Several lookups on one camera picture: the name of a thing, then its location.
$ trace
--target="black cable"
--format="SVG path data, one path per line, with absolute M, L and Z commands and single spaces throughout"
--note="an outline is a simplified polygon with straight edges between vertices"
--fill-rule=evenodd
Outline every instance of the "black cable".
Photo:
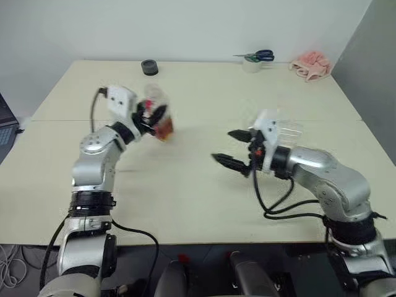
M 295 181 L 294 181 L 293 178 L 289 178 L 289 180 L 290 180 L 290 188 L 289 188 L 289 190 L 286 192 L 285 195 L 283 195 L 276 203 L 274 203 L 270 207 L 270 210 L 273 210 L 275 207 L 277 207 L 278 205 L 280 205 L 281 203 L 286 201 L 286 199 L 289 198 L 290 194 L 294 191 L 294 189 L 295 189 Z
M 288 210 L 294 209 L 300 205 L 310 204 L 310 203 L 318 203 L 318 201 L 317 200 L 305 200 L 305 201 L 297 202 L 291 206 L 285 207 L 284 209 L 280 209 L 280 210 L 273 210 L 274 206 L 271 206 L 270 208 L 266 207 L 262 198 L 261 198 L 259 183 L 257 182 L 257 172 L 256 172 L 257 163 L 256 163 L 255 152 L 252 152 L 251 155 L 252 155 L 252 171 L 253 171 L 252 175 L 253 175 L 254 190 L 256 192 L 257 200 L 259 201 L 260 206 L 264 210 L 265 218 L 268 218 L 270 220 L 284 220 L 284 219 L 288 219 L 288 218 L 301 218 L 301 217 L 323 218 L 322 215 L 319 215 L 317 213 L 297 213 L 297 214 L 293 214 L 293 215 L 284 215 L 284 216 L 278 216 L 278 217 L 272 216 L 272 215 L 276 215 L 276 214 L 283 213 Z M 289 191 L 278 202 L 276 202 L 274 204 L 275 207 L 278 206 L 283 201 L 285 201 L 287 199 L 287 197 L 289 197 L 289 195 L 291 194 L 293 189 L 294 189 L 294 182 L 291 182 L 291 187 L 290 187 Z
M 285 220 L 288 218 L 303 218 L 303 217 L 314 217 L 314 218 L 320 218 L 320 219 L 323 218 L 322 215 L 319 215 L 317 213 L 309 213 L 309 212 L 297 213 L 295 215 L 281 215 L 278 217 L 273 217 L 273 216 L 269 215 L 267 212 L 264 212 L 264 218 L 268 218 L 269 220 Z
M 99 94 L 104 94 L 104 96 L 107 97 L 107 88 L 99 88 L 96 91 L 95 95 L 93 96 L 92 103 L 91 103 L 91 112 L 89 115 L 91 133 L 95 132 L 95 123 L 94 123 L 94 119 L 93 119 L 93 114 L 95 113 L 95 105 L 98 101 Z
M 40 269 L 41 269 L 41 266 L 36 266 L 36 265 L 32 264 L 31 262 L 29 262 L 28 258 L 27 258 L 26 255 L 25 255 L 24 248 L 25 248 L 25 246 L 21 246 L 20 252 L 21 252 L 22 258 L 24 258 L 24 261 L 26 262 L 26 264 L 29 265 L 29 266 L 30 266 L 31 268 L 33 268 L 33 269 L 40 270 Z M 55 260 L 53 263 L 51 263 L 49 266 L 47 266 L 47 268 L 51 268 L 51 267 L 52 267 L 53 265 L 55 265 L 55 264 L 56 264 L 56 260 Z
M 59 232 L 61 232 L 61 230 L 63 228 L 64 221 L 66 219 L 67 219 L 67 217 L 64 218 L 63 221 L 61 222 L 61 224 L 58 226 L 58 229 L 56 229 L 54 235 L 52 235 L 51 241 L 49 242 L 49 245 L 47 246 L 47 249 L 45 250 L 43 265 L 41 265 L 41 272 L 40 272 L 40 291 L 45 286 L 45 274 L 47 271 L 48 261 L 50 259 L 50 254 L 51 254 L 52 248 L 54 246 L 56 238 L 58 237 Z
M 151 266 L 150 272 L 148 273 L 146 286 L 145 286 L 145 288 L 143 290 L 143 293 L 142 293 L 142 296 L 144 296 L 145 292 L 147 291 L 147 288 L 150 286 L 150 282 L 151 282 L 151 278 L 152 278 L 153 271 L 154 271 L 154 268 L 155 268 L 155 264 L 157 263 L 158 254 L 160 253 L 160 244 L 158 243 L 157 239 L 153 235 L 151 235 L 149 232 L 121 226 L 120 224 L 116 223 L 114 220 L 112 221 L 112 224 L 115 227 L 117 227 L 117 228 L 119 228 L 121 230 L 124 230 L 124 231 L 129 231 L 129 232 L 140 233 L 140 234 L 146 235 L 149 238 L 151 238 L 154 241 L 154 243 L 155 243 L 155 257 L 154 257 L 153 264 Z
M 324 236 L 324 244 L 326 245 L 327 250 L 329 250 L 329 236 L 330 236 L 330 228 L 326 227 L 326 234 Z

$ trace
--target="gray wall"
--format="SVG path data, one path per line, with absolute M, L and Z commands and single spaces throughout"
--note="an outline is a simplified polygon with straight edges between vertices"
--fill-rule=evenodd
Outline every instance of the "gray wall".
M 396 164 L 395 0 L 373 0 L 333 76 Z

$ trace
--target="red object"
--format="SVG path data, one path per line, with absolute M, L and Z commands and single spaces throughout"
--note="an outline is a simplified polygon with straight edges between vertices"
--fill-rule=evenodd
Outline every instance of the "red object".
M 180 263 L 183 263 L 183 264 L 190 263 L 190 258 L 188 258 L 188 256 L 185 254 L 178 254 L 178 259 L 179 259 Z
M 150 110 L 151 110 L 151 106 L 153 106 L 153 101 L 147 99 L 146 102 L 145 102 L 145 108 L 146 108 L 146 110 L 147 110 L 147 111 L 150 111 Z
M 160 140 L 166 140 L 173 132 L 172 119 L 169 117 L 154 127 L 155 137 Z

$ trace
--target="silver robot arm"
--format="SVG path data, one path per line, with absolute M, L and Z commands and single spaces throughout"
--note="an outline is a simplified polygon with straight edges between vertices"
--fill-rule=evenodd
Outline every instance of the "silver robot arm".
M 304 147 L 290 150 L 286 170 L 321 204 L 324 224 L 336 247 L 329 259 L 342 286 L 359 290 L 364 297 L 395 294 L 394 270 L 374 227 L 376 214 L 370 207 L 370 188 L 364 176 L 328 152 Z
M 146 132 L 154 134 L 154 123 L 143 118 L 144 107 L 136 104 L 132 91 L 123 87 L 102 90 L 115 123 L 80 143 L 80 157 L 72 169 L 72 201 L 58 254 L 59 277 L 40 288 L 39 297 L 100 296 L 101 280 L 116 268 L 116 237 L 108 233 L 110 210 L 116 205 L 111 195 L 115 166 L 128 143 L 140 140 Z
M 260 114 L 249 131 L 228 133 L 249 144 L 249 165 L 222 153 L 213 154 L 223 166 L 248 177 L 253 168 L 274 172 L 282 179 L 293 178 L 308 189 L 324 211 L 323 223 L 335 248 L 329 260 L 341 285 L 362 297 L 396 295 L 396 278 L 381 234 L 374 227 L 367 180 L 354 169 L 340 164 L 330 153 L 305 147 L 279 146 L 277 121 Z

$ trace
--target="white wall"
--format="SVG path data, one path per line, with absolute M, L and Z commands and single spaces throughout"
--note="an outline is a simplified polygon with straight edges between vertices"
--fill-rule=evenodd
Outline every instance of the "white wall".
M 0 0 L 0 92 L 32 114 L 75 59 L 335 62 L 371 0 Z

